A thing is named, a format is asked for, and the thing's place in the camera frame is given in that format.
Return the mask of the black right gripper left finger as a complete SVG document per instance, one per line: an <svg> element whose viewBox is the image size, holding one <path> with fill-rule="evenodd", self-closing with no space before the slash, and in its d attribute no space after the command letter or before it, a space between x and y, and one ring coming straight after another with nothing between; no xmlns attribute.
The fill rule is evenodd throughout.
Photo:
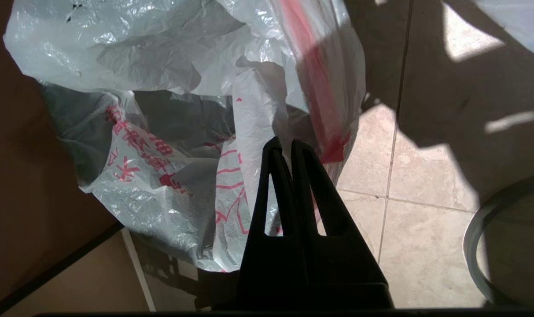
<svg viewBox="0 0 534 317"><path fill-rule="evenodd" d="M269 184L282 224L282 236L268 236L265 223ZM258 193L236 290L239 310L291 310L307 285L291 175L280 140L267 142L261 155Z"/></svg>

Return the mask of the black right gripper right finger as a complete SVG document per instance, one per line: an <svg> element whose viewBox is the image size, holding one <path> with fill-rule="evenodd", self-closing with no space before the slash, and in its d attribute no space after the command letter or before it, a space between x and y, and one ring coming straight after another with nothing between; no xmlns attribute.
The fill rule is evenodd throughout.
<svg viewBox="0 0 534 317"><path fill-rule="evenodd" d="M392 309L388 282L314 150L294 140L291 165L307 291L315 305Z"/></svg>

